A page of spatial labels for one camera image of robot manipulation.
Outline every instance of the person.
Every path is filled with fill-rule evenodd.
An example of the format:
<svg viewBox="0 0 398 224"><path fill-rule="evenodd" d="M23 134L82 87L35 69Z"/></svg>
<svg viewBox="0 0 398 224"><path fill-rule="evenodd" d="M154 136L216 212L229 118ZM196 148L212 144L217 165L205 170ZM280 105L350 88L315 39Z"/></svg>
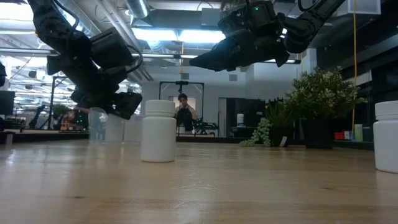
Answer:
<svg viewBox="0 0 398 224"><path fill-rule="evenodd" d="M189 104L188 104L188 97L186 96L186 94L181 93L178 96L178 100L180 102L180 106L175 108L175 115L178 115L178 112L183 109L186 108L189 110L189 112L191 112L192 114L192 119L193 120L197 120L198 119L198 115L197 112L195 111L195 109L193 109Z"/></svg>
<svg viewBox="0 0 398 224"><path fill-rule="evenodd" d="M186 94L181 93L178 96L180 106L175 109L175 117L177 119L177 127L183 125L185 131L189 132L193 130L193 120L198 119L197 112L188 104L188 97Z"/></svg>

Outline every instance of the green plant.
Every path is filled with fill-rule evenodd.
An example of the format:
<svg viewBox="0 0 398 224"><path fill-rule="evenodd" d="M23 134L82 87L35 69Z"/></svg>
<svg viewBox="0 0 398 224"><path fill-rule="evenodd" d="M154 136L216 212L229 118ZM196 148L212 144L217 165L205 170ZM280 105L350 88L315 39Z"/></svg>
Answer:
<svg viewBox="0 0 398 224"><path fill-rule="evenodd" d="M295 90L287 93L287 104L301 118L336 119L347 115L355 104L366 100L357 98L352 82L344 82L341 67L332 72L315 69L315 73L304 72L293 81Z"/></svg>
<svg viewBox="0 0 398 224"><path fill-rule="evenodd" d="M253 132L253 136L250 140L241 141L239 146L241 147L254 147L256 142L262 141L263 145L266 147L271 146L271 140L269 139L269 128L271 127L269 120L265 119L260 121L258 127Z"/></svg>
<svg viewBox="0 0 398 224"><path fill-rule="evenodd" d="M63 116L68 113L69 108L65 105L54 105L52 111L55 116Z"/></svg>
<svg viewBox="0 0 398 224"><path fill-rule="evenodd" d="M266 106L266 118L276 127L284 128L293 125L294 114L294 110L283 102L277 102L275 106L271 104Z"/></svg>

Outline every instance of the desk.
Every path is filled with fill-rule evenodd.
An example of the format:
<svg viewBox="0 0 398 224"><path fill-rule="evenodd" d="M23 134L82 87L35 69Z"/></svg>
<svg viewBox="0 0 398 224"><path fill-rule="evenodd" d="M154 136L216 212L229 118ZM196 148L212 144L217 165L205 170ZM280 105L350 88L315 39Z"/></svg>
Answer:
<svg viewBox="0 0 398 224"><path fill-rule="evenodd" d="M0 223L398 223L374 153L177 143L177 160L88 141L0 150Z"/></svg>

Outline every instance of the red object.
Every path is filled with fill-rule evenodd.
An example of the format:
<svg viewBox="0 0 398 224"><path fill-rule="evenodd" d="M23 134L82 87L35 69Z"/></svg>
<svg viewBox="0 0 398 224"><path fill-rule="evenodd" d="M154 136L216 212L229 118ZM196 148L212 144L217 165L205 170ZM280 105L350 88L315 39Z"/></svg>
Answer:
<svg viewBox="0 0 398 224"><path fill-rule="evenodd" d="M344 140L344 133L335 133L335 140Z"/></svg>

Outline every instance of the table surface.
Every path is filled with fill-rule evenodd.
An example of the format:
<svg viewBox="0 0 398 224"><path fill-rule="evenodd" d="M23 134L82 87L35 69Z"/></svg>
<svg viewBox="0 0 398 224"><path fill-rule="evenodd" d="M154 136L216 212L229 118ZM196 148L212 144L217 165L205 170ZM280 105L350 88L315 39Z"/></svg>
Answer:
<svg viewBox="0 0 398 224"><path fill-rule="evenodd" d="M0 148L0 223L398 223L374 153L178 143L177 160L87 141Z"/></svg>

